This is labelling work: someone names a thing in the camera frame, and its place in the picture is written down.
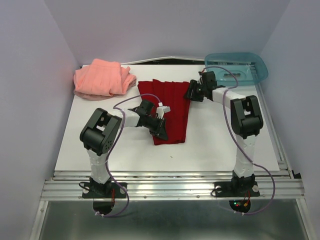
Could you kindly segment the red pleated skirt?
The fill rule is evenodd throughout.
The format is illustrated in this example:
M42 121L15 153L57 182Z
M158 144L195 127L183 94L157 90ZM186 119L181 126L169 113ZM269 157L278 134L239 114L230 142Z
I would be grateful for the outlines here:
M164 115L168 140L154 137L154 145L173 145L185 142L191 103L189 99L185 98L185 94L189 85L190 83L186 81L159 81L157 79L138 82L137 87L139 93L143 94L142 99L146 99L157 105L158 100L149 95L153 94L161 100L163 105L170 107L170 112Z

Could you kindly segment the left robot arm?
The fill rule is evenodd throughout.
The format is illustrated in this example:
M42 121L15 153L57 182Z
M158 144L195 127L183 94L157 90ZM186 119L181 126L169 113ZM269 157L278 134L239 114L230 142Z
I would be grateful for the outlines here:
M108 159L124 128L144 127L161 140L168 140L165 114L171 111L161 102L142 100L139 106L108 112L97 108L82 129L79 139L86 149L91 167L88 182L80 182L84 199L109 198L118 187L108 173Z

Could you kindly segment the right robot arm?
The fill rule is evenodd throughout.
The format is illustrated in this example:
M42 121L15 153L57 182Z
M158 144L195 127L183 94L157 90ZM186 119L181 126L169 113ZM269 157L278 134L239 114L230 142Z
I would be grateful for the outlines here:
M231 88L218 85L213 71L200 74L199 80L192 79L185 98L195 102L209 99L222 104L223 111L230 110L225 118L227 129L236 145L235 166L230 181L216 181L211 194L218 198L242 197L245 194L259 196L254 173L254 151L257 136L264 126L258 98L241 95Z

